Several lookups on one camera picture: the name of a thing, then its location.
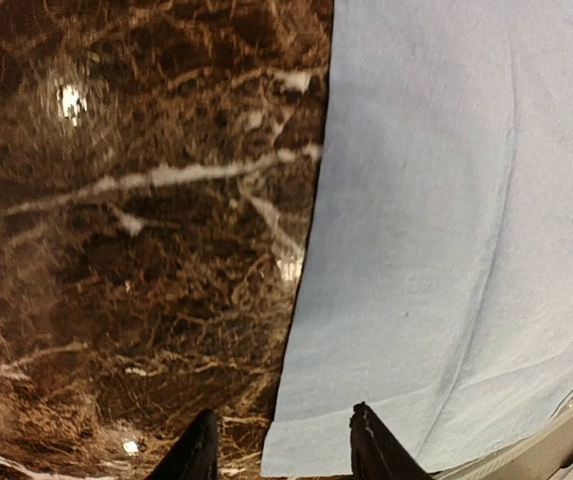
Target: polished stone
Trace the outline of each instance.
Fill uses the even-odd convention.
[[[258,478],[331,18],[0,0],[0,479],[143,478],[206,407],[222,477]]]

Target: blue cloth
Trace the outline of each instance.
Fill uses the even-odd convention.
[[[573,393],[573,2],[336,0],[314,221],[263,476],[428,471]]]

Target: black object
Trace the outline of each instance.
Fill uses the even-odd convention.
[[[145,480],[217,480],[217,416],[202,410]]]
[[[431,480],[366,403],[350,419],[354,480]]]

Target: light blue towel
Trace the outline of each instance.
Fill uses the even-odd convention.
[[[573,2],[336,0],[264,476],[350,472],[365,400],[429,471],[573,392]]]

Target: marble surface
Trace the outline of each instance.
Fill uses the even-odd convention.
[[[259,476],[332,0],[0,0],[0,479]]]

